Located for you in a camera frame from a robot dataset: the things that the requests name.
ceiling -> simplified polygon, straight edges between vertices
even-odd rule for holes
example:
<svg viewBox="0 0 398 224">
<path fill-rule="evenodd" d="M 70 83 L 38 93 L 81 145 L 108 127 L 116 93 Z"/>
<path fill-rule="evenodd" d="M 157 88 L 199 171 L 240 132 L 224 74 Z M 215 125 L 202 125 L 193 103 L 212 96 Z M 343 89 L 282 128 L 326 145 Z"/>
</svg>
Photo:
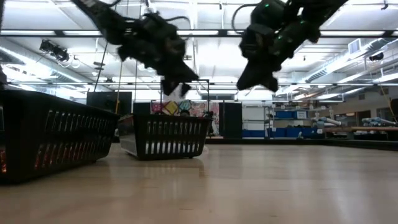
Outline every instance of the ceiling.
<svg viewBox="0 0 398 224">
<path fill-rule="evenodd" d="M 152 1 L 153 6 L 165 18 L 173 16 L 187 16 L 193 22 L 173 21 L 179 29 L 231 29 L 231 19 L 234 11 L 242 4 L 258 1 L 243 0 L 173 0 Z M 388 0 L 389 8 L 381 10 L 383 0 L 350 0 L 323 26 L 323 30 L 396 30 L 398 28 L 398 0 Z M 123 0 L 116 8 L 120 14 L 128 17 L 139 17 L 144 6 L 139 1 Z M 236 17 L 236 28 L 245 29 L 249 25 L 249 14 L 252 8 L 242 9 Z M 59 30 L 92 30 L 96 29 L 93 23 L 69 0 L 7 0 L 3 22 L 3 29 L 59 29 Z M 51 56 L 44 55 L 39 50 L 42 40 L 48 39 L 54 44 L 68 49 L 68 53 L 78 60 L 59 65 Z M 7 40 L 23 49 L 26 57 L 30 52 L 38 55 L 38 63 L 51 64 L 52 69 L 61 69 L 73 77 L 84 80 L 96 80 L 93 75 L 93 62 L 100 62 L 104 53 L 106 41 L 94 38 L 39 38 L 39 37 L 8 37 Z M 280 82 L 299 82 L 317 67 L 321 67 L 328 60 L 347 50 L 348 44 L 354 39 L 320 39 L 317 44 L 304 43 L 297 49 L 295 57 L 282 64 L 282 70 L 275 73 Z M 238 44 L 239 38 L 195 38 L 188 41 L 187 54 L 193 55 L 195 48 L 195 62 L 201 78 L 209 78 L 217 82 L 236 82 L 239 78 L 246 59 L 241 56 Z M 136 65 L 135 60 L 127 60 L 121 64 L 116 53 L 118 46 L 108 45 L 105 53 L 104 70 L 101 72 L 100 82 L 106 78 L 122 82 L 155 82 L 160 78 L 153 71 Z M 395 45 L 386 50 L 386 55 L 394 57 Z M 346 78 L 365 69 L 365 60 L 356 60 L 329 76 L 323 82 L 338 82 L 338 78 Z M 155 90 L 156 88 L 143 87 L 142 89 Z"/>
</svg>

black plastic basket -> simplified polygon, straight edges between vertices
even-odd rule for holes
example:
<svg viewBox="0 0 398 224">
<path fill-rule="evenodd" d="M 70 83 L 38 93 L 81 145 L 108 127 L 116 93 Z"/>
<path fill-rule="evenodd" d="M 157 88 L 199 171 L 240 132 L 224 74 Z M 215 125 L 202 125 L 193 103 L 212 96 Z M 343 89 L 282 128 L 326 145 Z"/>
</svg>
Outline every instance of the black plastic basket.
<svg viewBox="0 0 398 224">
<path fill-rule="evenodd" d="M 200 156 L 211 119 L 131 114 L 119 120 L 123 150 L 140 160 Z"/>
<path fill-rule="evenodd" d="M 20 182 L 106 157 L 119 116 L 34 91 L 0 91 L 0 180 Z"/>
</svg>

wooden floor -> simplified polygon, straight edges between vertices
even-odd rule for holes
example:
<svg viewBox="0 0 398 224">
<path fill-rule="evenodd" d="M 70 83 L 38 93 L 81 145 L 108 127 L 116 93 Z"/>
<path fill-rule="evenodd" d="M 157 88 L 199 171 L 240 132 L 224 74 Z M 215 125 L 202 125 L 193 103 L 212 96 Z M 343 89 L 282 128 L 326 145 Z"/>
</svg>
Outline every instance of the wooden floor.
<svg viewBox="0 0 398 224">
<path fill-rule="evenodd" d="M 96 164 L 0 187 L 0 223 L 396 224 L 398 153 L 326 146 L 208 146 Z"/>
</svg>

wall mural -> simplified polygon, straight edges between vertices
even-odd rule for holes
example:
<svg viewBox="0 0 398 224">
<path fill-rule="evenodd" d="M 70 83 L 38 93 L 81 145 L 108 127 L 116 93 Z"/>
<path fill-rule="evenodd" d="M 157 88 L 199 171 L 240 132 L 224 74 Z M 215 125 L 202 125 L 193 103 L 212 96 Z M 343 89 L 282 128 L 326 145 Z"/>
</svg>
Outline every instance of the wall mural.
<svg viewBox="0 0 398 224">
<path fill-rule="evenodd" d="M 218 103 L 210 102 L 210 111 L 214 112 L 212 127 L 214 134 L 219 135 L 218 124 L 220 121 L 220 105 Z M 180 102 L 168 101 L 163 102 L 162 106 L 160 103 L 151 103 L 150 112 L 152 114 L 160 112 L 160 110 L 167 115 L 179 116 L 181 111 L 187 110 L 190 116 L 202 117 L 207 110 L 207 102 L 194 102 L 190 100 L 183 100 Z"/>
</svg>

wall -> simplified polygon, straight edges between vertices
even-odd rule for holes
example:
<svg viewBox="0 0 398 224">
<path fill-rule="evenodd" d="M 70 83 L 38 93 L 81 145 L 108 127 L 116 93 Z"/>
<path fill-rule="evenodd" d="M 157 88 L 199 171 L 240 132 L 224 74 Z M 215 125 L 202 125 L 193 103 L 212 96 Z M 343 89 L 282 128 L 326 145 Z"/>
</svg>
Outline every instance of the wall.
<svg viewBox="0 0 398 224">
<path fill-rule="evenodd" d="M 390 99 L 398 98 L 398 86 L 390 86 L 389 94 L 387 99 L 385 96 L 380 95 L 379 92 L 366 92 L 365 100 L 358 100 L 358 94 L 354 97 L 350 97 L 346 100 L 346 103 L 340 103 L 338 105 L 333 105 L 334 114 L 343 114 L 350 112 L 360 112 L 360 111 L 371 111 L 372 117 L 377 117 L 377 109 L 387 108 L 389 106 Z M 321 111 L 320 116 L 328 116 L 329 112 Z"/>
</svg>

